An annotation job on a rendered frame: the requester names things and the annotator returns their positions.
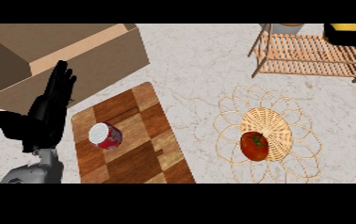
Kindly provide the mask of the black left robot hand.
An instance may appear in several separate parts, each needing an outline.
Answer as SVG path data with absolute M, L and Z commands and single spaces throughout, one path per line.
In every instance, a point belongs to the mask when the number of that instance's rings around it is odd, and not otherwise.
M 60 60 L 28 114 L 0 111 L 0 130 L 6 138 L 22 141 L 23 152 L 52 149 L 60 142 L 75 81 L 68 63 Z

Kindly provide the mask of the woven wicker flower placemat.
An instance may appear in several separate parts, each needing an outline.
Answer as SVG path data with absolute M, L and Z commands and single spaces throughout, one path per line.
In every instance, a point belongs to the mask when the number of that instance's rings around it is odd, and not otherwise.
M 255 89 L 258 88 L 263 90 L 263 94 L 260 95 L 255 92 Z M 247 90 L 247 99 L 242 99 L 238 97 L 238 89 L 245 89 Z M 257 101 L 257 106 L 251 107 L 251 96 L 255 97 Z M 223 101 L 230 100 L 233 104 L 233 109 L 224 110 L 223 109 Z M 269 100 L 269 107 L 264 106 L 264 102 Z M 244 103 L 244 105 L 248 108 L 248 111 L 242 112 L 241 107 L 236 104 L 238 102 Z M 286 108 L 283 111 L 278 112 L 275 111 L 276 105 L 283 102 L 286 105 Z M 289 102 L 295 103 L 297 108 L 292 109 L 289 107 Z M 294 98 L 289 98 L 283 96 L 282 92 L 278 90 L 264 90 L 260 86 L 252 85 L 251 87 L 245 86 L 236 86 L 232 94 L 229 97 L 223 97 L 223 99 L 218 101 L 218 109 L 220 109 L 220 114 L 216 117 L 213 121 L 213 128 L 217 132 L 217 144 L 216 144 L 216 153 L 218 158 L 229 163 L 230 165 L 230 172 L 233 175 L 233 180 L 236 183 L 239 183 L 239 180 L 236 178 L 236 172 L 235 172 L 235 166 L 242 166 L 245 163 L 249 163 L 249 177 L 252 179 L 252 182 L 255 184 L 263 183 L 266 181 L 267 176 L 273 179 L 273 182 L 278 184 L 276 181 L 276 176 L 273 176 L 272 169 L 270 169 L 270 163 L 279 163 L 279 166 L 282 167 L 285 171 L 285 183 L 288 183 L 288 175 L 295 176 L 300 180 L 304 180 L 306 183 L 310 183 L 310 181 L 320 176 L 320 160 L 319 160 L 319 155 L 320 155 L 320 150 L 322 150 L 322 143 L 319 140 L 319 137 L 313 131 L 313 122 L 310 116 L 303 112 L 303 109 L 300 107 L 300 104 Z M 294 123 L 288 123 L 285 121 L 283 117 L 289 112 L 297 112 L 298 113 L 298 119 Z M 236 113 L 241 117 L 241 123 L 232 123 L 227 118 L 226 114 L 229 113 Z M 301 118 L 306 117 L 309 120 L 309 127 L 300 125 Z M 223 118 L 226 123 L 229 124 L 227 127 L 223 129 L 223 131 L 218 130 L 217 128 L 217 120 L 218 118 Z M 300 127 L 303 130 L 306 130 L 306 135 L 304 137 L 294 137 L 291 127 Z M 269 142 L 269 154 L 266 159 L 263 160 L 266 162 L 266 171 L 263 174 L 263 177 L 260 181 L 255 181 L 254 178 L 254 172 L 252 172 L 252 161 L 249 159 L 244 160 L 242 162 L 235 162 L 235 153 L 238 147 L 241 147 L 241 140 L 233 140 L 226 137 L 224 133 L 227 130 L 236 129 L 242 134 L 245 134 L 248 131 L 257 132 L 258 134 L 263 135 L 263 137 L 267 139 Z M 316 151 L 312 150 L 312 147 L 304 143 L 304 139 L 313 136 L 314 140 L 319 143 L 319 148 Z M 221 139 L 233 143 L 233 149 L 230 151 L 230 157 L 224 158 L 220 154 L 220 142 Z M 310 155 L 309 156 L 300 156 L 297 153 L 292 151 L 294 143 L 298 142 L 301 143 L 303 147 L 307 149 Z M 298 175 L 285 165 L 285 158 L 288 156 L 292 156 L 301 166 L 303 173 L 304 175 Z M 310 174 L 307 171 L 307 168 L 303 164 L 304 160 L 313 160 L 316 162 L 316 169 L 317 172 L 316 174 Z

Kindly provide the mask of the wooden slatted tiered shelf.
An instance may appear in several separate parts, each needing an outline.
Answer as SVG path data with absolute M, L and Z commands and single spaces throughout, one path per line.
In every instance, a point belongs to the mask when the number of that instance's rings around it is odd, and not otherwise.
M 322 36 L 273 33 L 264 24 L 249 48 L 258 73 L 351 77 L 356 83 L 356 47 L 332 45 Z

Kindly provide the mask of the red can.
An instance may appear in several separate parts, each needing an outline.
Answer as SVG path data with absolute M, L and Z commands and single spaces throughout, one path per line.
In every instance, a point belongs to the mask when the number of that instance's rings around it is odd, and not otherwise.
M 122 142 L 122 133 L 109 123 L 96 123 L 88 131 L 88 141 L 100 149 L 114 150 Z

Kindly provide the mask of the checkered wooden cutting board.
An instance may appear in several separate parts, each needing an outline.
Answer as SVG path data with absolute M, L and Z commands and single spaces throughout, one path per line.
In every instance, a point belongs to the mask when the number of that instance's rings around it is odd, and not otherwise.
M 143 83 L 77 113 L 71 119 L 84 183 L 193 183 L 193 175 L 151 83 Z M 112 151 L 88 141 L 106 122 L 122 133 Z

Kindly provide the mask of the brown cardboard box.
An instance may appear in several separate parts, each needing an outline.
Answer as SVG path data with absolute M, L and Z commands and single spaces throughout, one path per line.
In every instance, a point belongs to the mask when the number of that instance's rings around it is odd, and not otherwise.
M 149 64 L 136 24 L 0 24 L 0 109 L 25 114 L 59 61 L 77 104 Z

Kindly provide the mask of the red tomato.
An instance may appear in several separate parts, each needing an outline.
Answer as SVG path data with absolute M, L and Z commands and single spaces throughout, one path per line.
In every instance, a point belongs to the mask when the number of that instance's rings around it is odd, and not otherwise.
M 241 137 L 241 151 L 251 161 L 261 161 L 269 155 L 269 142 L 258 132 L 245 132 Z

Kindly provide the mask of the grey pot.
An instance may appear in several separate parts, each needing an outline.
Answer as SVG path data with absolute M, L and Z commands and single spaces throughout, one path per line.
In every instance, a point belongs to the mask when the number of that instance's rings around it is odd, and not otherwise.
M 303 25 L 288 26 L 283 24 L 273 24 L 273 33 L 275 34 L 295 34 L 301 29 Z

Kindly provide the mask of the black and yellow appliance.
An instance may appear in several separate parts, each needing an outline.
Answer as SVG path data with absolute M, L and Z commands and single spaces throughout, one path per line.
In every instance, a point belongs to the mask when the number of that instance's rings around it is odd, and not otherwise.
M 325 24 L 323 39 L 334 45 L 356 46 L 356 24 Z

